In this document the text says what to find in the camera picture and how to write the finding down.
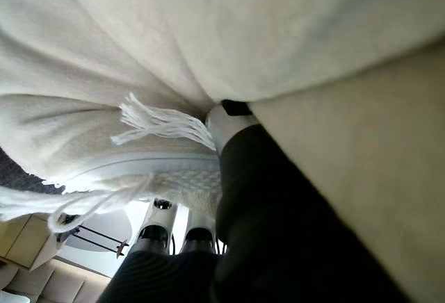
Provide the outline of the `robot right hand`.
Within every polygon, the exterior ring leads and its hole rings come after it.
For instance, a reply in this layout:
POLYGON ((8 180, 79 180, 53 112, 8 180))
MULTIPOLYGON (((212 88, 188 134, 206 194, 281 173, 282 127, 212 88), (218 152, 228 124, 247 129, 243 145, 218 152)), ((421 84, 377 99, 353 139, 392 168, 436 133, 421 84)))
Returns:
POLYGON ((407 295, 278 147, 248 105, 207 117, 220 159, 217 256, 144 234, 101 302, 406 302, 407 295))

